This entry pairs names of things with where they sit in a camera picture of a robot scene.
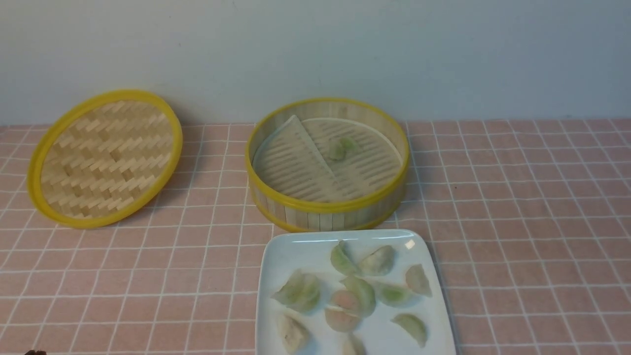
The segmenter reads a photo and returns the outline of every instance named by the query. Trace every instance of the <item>woven bamboo lid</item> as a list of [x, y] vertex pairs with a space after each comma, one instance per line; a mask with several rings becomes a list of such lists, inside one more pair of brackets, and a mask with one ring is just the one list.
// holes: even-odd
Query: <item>woven bamboo lid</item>
[[[340, 139], [357, 144], [343, 159], [330, 150]], [[257, 150], [252, 166], [275, 191], [309, 202], [343, 202], [392, 183], [403, 165], [394, 145], [357, 121], [292, 116]]]
[[58, 223], [100, 227], [147, 204], [173, 174], [182, 129], [161, 98], [122, 90], [62, 117], [33, 153], [28, 189]]

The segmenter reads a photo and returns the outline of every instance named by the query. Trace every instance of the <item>white ceramic plate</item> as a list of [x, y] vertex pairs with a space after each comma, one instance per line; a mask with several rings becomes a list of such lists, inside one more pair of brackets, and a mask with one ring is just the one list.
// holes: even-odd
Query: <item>white ceramic plate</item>
[[[367, 353], [455, 355], [454, 337], [432, 257], [423, 239], [405, 229], [293, 233], [273, 238], [265, 248], [261, 267], [256, 354], [286, 354], [276, 330], [276, 319], [282, 312], [293, 315], [311, 332], [312, 341], [300, 355], [341, 354], [346, 335], [331, 330], [324, 320], [323, 312], [331, 293], [343, 289], [339, 282], [344, 276], [335, 271], [329, 261], [331, 249], [341, 239], [346, 241], [346, 250], [356, 262], [380, 246], [391, 245], [397, 251], [392, 272], [388, 276], [373, 279], [403, 286], [408, 268], [421, 263], [433, 292], [433, 297], [419, 297], [406, 308], [392, 308], [377, 302], [375, 312], [355, 330], [355, 335], [363, 340]], [[288, 310], [271, 299], [272, 294], [298, 268], [318, 276], [322, 281], [320, 304], [306, 315]], [[401, 327], [391, 322], [399, 313], [412, 313], [425, 322], [429, 336], [423, 349]]]

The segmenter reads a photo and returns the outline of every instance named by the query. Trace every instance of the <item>bamboo steamer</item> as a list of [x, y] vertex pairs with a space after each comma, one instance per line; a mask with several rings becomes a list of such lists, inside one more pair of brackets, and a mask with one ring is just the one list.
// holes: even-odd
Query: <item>bamboo steamer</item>
[[[342, 160], [331, 142], [359, 149]], [[372, 228], [403, 199], [410, 148], [385, 112], [348, 99], [320, 98], [265, 117], [247, 142], [245, 165], [254, 203], [292, 232]]]

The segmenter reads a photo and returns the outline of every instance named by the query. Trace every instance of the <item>bamboo steamer lid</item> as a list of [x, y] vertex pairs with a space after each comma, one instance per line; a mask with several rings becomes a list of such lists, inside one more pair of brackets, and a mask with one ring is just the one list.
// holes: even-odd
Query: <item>bamboo steamer lid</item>
[[52, 220], [77, 228], [117, 222], [166, 184], [182, 150], [182, 128], [161, 98], [121, 90], [68, 112], [38, 144], [29, 194]]

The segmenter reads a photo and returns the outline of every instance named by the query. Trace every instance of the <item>white slotted liner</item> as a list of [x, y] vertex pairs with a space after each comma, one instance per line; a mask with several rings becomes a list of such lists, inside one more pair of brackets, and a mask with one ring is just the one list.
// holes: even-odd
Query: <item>white slotted liner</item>
[[[331, 139], [350, 137], [360, 149], [341, 161], [328, 157]], [[274, 190], [299, 200], [354, 200], [390, 183], [403, 158], [382, 133], [356, 121], [294, 115], [257, 150], [252, 166]]]

